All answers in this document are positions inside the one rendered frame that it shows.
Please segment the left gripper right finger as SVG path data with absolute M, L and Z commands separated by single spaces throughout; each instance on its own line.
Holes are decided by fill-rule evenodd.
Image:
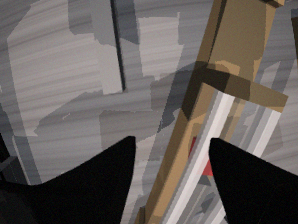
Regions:
M 229 224 L 298 224 L 298 176 L 211 138 L 211 169 Z

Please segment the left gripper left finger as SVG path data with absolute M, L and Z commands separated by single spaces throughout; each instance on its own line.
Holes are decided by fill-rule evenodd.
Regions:
M 135 155 L 127 136 L 42 184 L 0 180 L 0 224 L 120 224 Z

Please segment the tan flat wooden board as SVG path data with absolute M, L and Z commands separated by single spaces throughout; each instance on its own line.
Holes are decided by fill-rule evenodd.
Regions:
M 297 56 L 297 67 L 298 67 L 298 17 L 291 18 L 294 40 L 295 40 L 295 48 L 296 48 L 296 56 Z

